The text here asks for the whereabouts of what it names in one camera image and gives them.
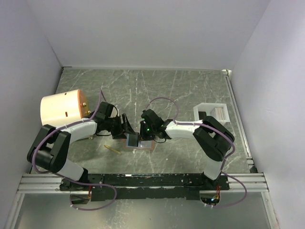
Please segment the marble tabletop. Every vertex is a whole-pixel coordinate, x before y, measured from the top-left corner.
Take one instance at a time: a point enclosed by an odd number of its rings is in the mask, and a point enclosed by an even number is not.
[[[142,110],[158,96],[174,99],[179,105],[178,121],[193,121],[193,107],[200,103],[226,103],[230,123],[225,127],[235,136],[236,152],[228,158],[224,171],[249,173],[246,153],[234,108],[221,71],[193,70],[86,70],[64,68],[56,93],[81,89],[94,110],[102,86],[107,101],[126,113],[139,131]],[[176,107],[157,100],[151,108],[163,119],[173,118]],[[120,150],[118,155],[104,145]],[[156,144],[154,150],[126,149],[121,140],[95,136],[70,145],[68,159],[89,173],[201,173],[207,156],[195,140],[172,139]]]

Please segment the white container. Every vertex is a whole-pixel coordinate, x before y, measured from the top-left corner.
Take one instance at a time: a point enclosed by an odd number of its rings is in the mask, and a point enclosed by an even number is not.
[[[223,119],[217,118],[215,115],[215,108],[223,108]],[[195,121],[199,121],[199,111],[206,112],[207,116],[213,116],[220,124],[225,124],[230,122],[230,117],[228,113],[227,104],[209,104],[209,103],[201,103],[194,106],[194,117]]]
[[[80,90],[43,97],[40,104],[42,125],[55,127],[67,125],[89,114],[88,101]]]

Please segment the wall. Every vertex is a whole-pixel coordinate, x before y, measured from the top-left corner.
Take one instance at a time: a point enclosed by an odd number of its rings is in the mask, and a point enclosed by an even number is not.
[[[63,66],[232,69],[270,0],[27,0]]]
[[[60,65],[25,0],[0,2],[0,228],[27,152],[41,126],[40,100],[52,94]]]
[[[232,84],[283,229],[304,227],[304,63],[305,1],[272,0],[234,67]]]

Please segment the gray wall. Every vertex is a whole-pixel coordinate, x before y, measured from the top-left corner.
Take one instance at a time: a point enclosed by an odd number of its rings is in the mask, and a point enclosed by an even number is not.
[[[0,228],[27,152],[41,126],[40,100],[57,87],[60,65],[25,0],[0,3]]]
[[[270,0],[27,0],[63,66],[232,69]]]
[[[281,228],[304,228],[305,1],[272,0],[232,84]]]

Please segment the yellow pencil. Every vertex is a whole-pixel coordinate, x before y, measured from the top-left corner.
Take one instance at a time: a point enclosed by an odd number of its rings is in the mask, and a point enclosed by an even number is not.
[[[111,151],[117,153],[118,155],[121,155],[121,154],[122,154],[120,151],[118,151],[118,150],[116,150],[116,149],[114,149],[114,148],[112,148],[112,147],[110,147],[110,146],[107,146],[107,145],[104,145],[104,146],[105,146],[107,149],[109,149],[109,150],[111,150]]]

